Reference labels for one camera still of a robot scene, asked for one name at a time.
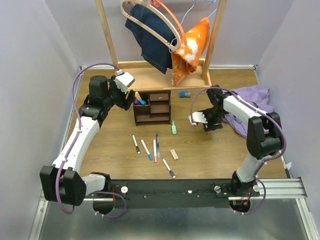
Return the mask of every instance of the blue jeans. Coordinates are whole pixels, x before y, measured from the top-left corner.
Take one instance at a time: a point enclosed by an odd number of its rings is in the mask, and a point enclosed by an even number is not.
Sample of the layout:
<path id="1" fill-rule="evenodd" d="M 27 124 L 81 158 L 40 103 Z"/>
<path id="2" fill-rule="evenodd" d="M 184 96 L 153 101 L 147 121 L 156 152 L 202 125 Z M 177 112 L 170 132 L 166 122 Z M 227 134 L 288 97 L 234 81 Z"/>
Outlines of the blue jeans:
<path id="1" fill-rule="evenodd" d="M 160 34 L 169 43 L 174 39 L 175 36 L 167 24 L 148 8 L 136 4 L 130 11 L 130 15 Z M 168 46 L 129 19 L 126 20 L 125 27 L 133 33 L 135 40 L 141 47 L 141 56 L 144 60 L 163 74 L 167 72 L 167 68 L 172 69 L 172 59 Z"/>

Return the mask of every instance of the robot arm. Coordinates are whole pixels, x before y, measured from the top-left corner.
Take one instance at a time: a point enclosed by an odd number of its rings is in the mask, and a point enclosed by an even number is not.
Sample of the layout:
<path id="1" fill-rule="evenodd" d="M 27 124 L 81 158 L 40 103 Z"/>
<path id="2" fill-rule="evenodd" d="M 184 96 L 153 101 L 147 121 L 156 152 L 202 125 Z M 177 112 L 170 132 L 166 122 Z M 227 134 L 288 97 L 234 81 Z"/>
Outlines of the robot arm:
<path id="1" fill-rule="evenodd" d="M 79 129 L 79 119 L 77 119 L 74 130 L 62 152 L 51 166 L 43 166 L 40 171 L 40 180 L 46 200 L 57 202 L 55 180 L 63 162 L 59 181 L 59 195 L 62 203 L 79 206 L 86 195 L 96 191 L 108 192 L 110 190 L 108 174 L 93 172 L 89 176 L 80 177 L 79 173 L 87 149 L 111 107 L 117 105 L 128 110 L 135 99 L 133 90 L 127 95 L 128 88 L 135 81 L 133 76 L 122 71 L 117 73 L 119 75 L 111 79 L 105 76 L 93 76 L 90 79 L 89 94 L 79 109 L 81 129 Z M 66 158 L 66 153 L 71 146 L 72 149 Z"/>
<path id="2" fill-rule="evenodd" d="M 283 138 L 276 126 L 267 117 L 281 126 L 277 113 L 267 113 L 245 102 L 240 96 L 222 92 L 219 86 L 206 91 L 212 108 L 194 112 L 189 120 L 192 125 L 203 124 L 205 132 L 221 129 L 222 117 L 234 114 L 248 126 L 246 146 L 248 154 L 242 166 L 232 175 L 232 190 L 243 194 L 255 182 L 258 171 L 272 155 L 283 148 Z"/>

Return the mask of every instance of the bolt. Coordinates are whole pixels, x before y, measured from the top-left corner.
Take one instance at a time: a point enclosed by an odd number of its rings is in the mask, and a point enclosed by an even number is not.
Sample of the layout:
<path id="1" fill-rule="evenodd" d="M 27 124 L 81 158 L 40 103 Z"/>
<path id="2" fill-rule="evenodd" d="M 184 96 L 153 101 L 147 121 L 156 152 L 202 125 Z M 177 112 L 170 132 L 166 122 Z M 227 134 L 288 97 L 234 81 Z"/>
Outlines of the bolt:
<path id="1" fill-rule="evenodd" d="M 216 185 L 213 190 L 218 194 L 221 192 L 221 187 Z"/>
<path id="2" fill-rule="evenodd" d="M 254 185 L 254 186 L 253 186 L 253 190 L 254 190 L 255 192 L 259 192 L 259 191 L 260 191 L 260 187 L 259 187 L 258 185 Z"/>
<path id="3" fill-rule="evenodd" d="M 121 188 L 121 192 L 122 192 L 123 194 L 126 194 L 126 193 L 128 192 L 128 187 L 127 187 L 127 186 L 123 186 L 123 187 Z"/>

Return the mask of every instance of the wooden floor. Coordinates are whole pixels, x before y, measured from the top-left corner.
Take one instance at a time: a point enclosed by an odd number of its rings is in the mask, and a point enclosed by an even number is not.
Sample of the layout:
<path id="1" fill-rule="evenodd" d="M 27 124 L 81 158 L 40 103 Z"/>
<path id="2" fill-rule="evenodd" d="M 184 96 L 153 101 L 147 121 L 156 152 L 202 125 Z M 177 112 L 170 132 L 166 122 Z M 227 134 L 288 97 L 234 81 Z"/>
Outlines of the wooden floor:
<path id="1" fill-rule="evenodd" d="M 89 92 L 89 80 L 94 75 L 110 77 L 113 70 L 88 70 L 83 76 L 77 106 L 80 107 Z M 236 89 L 257 84 L 251 69 L 210 70 L 212 84 Z M 198 90 L 192 90 L 192 97 Z M 172 119 L 176 122 L 177 135 L 171 134 L 170 125 L 136 126 L 133 108 L 124 111 L 113 107 L 100 131 L 96 134 L 82 162 L 81 176 L 91 172 L 110 174 L 112 179 L 170 179 L 163 162 L 154 163 L 141 146 L 143 139 L 153 155 L 152 141 L 159 132 L 161 157 L 165 158 L 178 179 L 183 178 L 230 178 L 247 155 L 246 140 L 238 135 L 227 123 L 223 129 L 207 135 L 202 126 L 190 125 L 190 105 L 192 98 L 179 98 L 179 91 L 171 92 Z M 201 94 L 193 111 L 212 107 L 206 94 Z M 132 139 L 135 134 L 141 154 L 136 153 Z M 179 156 L 174 160 L 170 150 Z M 280 159 L 271 161 L 259 173 L 260 178 L 285 178 Z"/>

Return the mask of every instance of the wooden clothes rack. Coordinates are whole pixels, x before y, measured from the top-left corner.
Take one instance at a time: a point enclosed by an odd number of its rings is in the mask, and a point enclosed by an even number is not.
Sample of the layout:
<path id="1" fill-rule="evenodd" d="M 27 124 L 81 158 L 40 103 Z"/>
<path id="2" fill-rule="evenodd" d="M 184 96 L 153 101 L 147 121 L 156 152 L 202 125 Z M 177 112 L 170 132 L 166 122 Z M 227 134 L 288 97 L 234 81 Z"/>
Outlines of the wooden clothes rack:
<path id="1" fill-rule="evenodd" d="M 172 85 L 171 69 L 168 69 L 166 74 L 163 74 L 146 61 L 118 61 L 103 2 L 102 0 L 95 0 L 95 4 L 99 13 L 112 63 L 134 76 L 135 82 L 133 88 L 135 91 L 197 89 L 212 86 L 208 69 L 216 45 L 227 0 L 219 0 L 205 58 L 200 59 L 196 72 L 188 76 L 179 86 Z"/>

